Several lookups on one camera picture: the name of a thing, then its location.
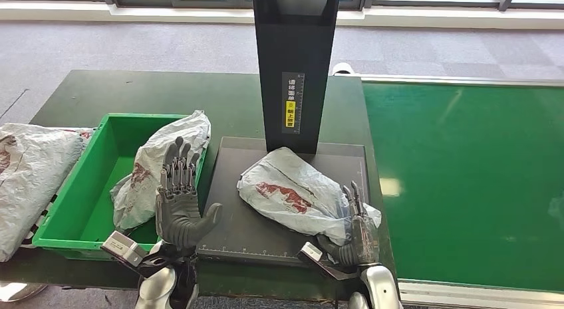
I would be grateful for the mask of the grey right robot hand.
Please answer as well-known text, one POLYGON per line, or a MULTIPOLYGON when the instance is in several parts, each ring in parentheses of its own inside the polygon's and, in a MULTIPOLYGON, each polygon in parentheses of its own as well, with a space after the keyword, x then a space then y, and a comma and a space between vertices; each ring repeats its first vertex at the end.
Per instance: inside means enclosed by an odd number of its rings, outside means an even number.
POLYGON ((342 266, 364 266, 376 264, 379 261, 379 244, 377 226, 374 219, 368 214, 360 198, 358 185, 351 181, 352 191, 342 186, 350 210, 350 240, 338 246, 331 242, 325 235, 318 234, 316 239, 322 249, 333 260, 342 266))

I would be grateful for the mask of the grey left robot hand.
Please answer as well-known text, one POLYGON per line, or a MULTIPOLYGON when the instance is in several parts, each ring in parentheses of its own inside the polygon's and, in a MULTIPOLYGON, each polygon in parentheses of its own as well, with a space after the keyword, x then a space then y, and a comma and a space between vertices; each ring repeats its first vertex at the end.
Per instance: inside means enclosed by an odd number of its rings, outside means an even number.
POLYGON ((194 250, 220 223, 223 205, 210 205, 200 214, 196 163, 199 154, 189 156, 191 145, 178 136, 167 148, 160 172, 156 199, 156 230, 167 244, 180 250, 194 250))

